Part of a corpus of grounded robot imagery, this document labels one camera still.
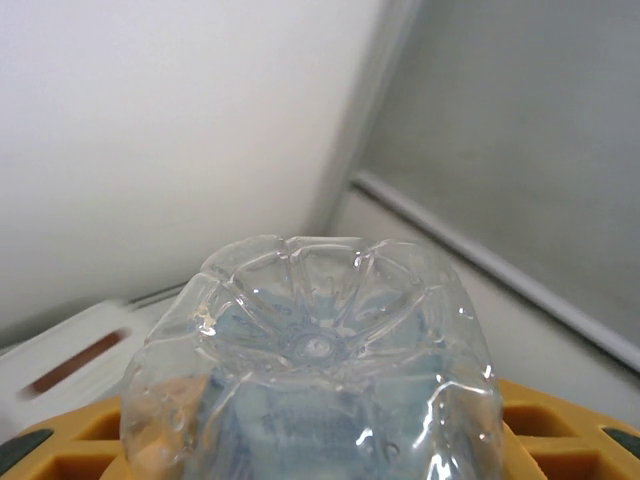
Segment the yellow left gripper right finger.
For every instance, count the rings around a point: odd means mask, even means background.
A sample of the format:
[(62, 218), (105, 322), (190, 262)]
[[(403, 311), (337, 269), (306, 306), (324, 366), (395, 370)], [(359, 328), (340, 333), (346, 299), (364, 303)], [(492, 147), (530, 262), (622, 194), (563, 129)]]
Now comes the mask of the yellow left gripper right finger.
[(637, 479), (639, 430), (503, 380), (505, 479)]

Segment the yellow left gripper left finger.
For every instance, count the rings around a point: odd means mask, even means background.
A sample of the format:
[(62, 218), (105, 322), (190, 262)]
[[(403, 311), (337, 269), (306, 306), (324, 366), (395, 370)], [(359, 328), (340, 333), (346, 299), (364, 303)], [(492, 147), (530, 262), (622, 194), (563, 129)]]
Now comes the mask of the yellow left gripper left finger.
[(36, 423), (1, 444), (3, 479), (128, 479), (120, 398)]

